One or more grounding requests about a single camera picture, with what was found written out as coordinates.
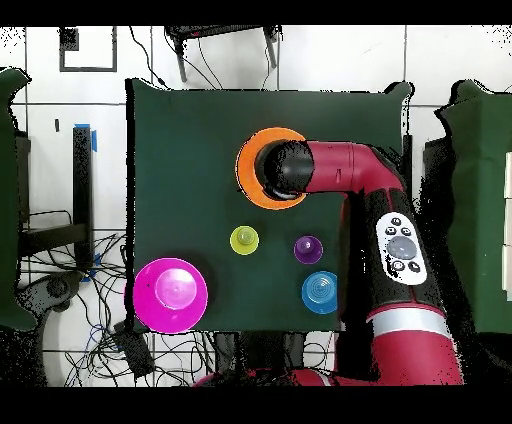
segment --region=dark green table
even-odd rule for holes
[[[505,155],[512,151],[512,95],[467,80],[440,111],[457,162],[448,246],[477,332],[512,334],[512,302],[502,289]]]
[[[408,83],[386,93],[162,91],[131,80],[135,110],[135,273],[161,257],[179,257],[203,274],[209,302],[196,330],[337,329],[336,313],[316,315],[302,303],[305,278],[338,274],[342,196],[308,196],[269,211],[238,191],[235,160],[242,144],[268,127],[309,140],[373,144],[401,152],[401,113]],[[260,245],[249,256],[229,244],[250,225]],[[324,256],[295,259],[295,240],[312,234]]]

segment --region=button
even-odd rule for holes
[[[405,268],[405,265],[403,262],[400,262],[400,261],[395,261],[391,264],[391,266],[393,267],[393,269],[395,271],[403,271],[404,268]]]
[[[417,254],[414,242],[404,236],[393,237],[388,243],[387,251],[397,259],[412,259]]]
[[[420,266],[416,262],[409,262],[409,269],[412,272],[420,272]]]

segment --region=purple cup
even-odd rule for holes
[[[316,237],[303,236],[295,242],[293,253],[299,262],[311,265],[320,260],[324,248]]]

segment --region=pink cup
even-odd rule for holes
[[[175,334],[190,330],[203,316],[207,303],[203,276],[182,259],[157,259],[135,277],[135,313],[153,331]]]

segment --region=orange plastic ring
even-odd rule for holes
[[[254,162],[260,150],[276,140],[304,141],[299,133],[287,128],[267,128],[258,131],[247,140],[236,158],[235,175],[238,185],[245,196],[255,205],[265,209],[280,210],[291,208],[302,202],[306,194],[293,200],[273,200],[263,192],[263,187],[256,178]]]

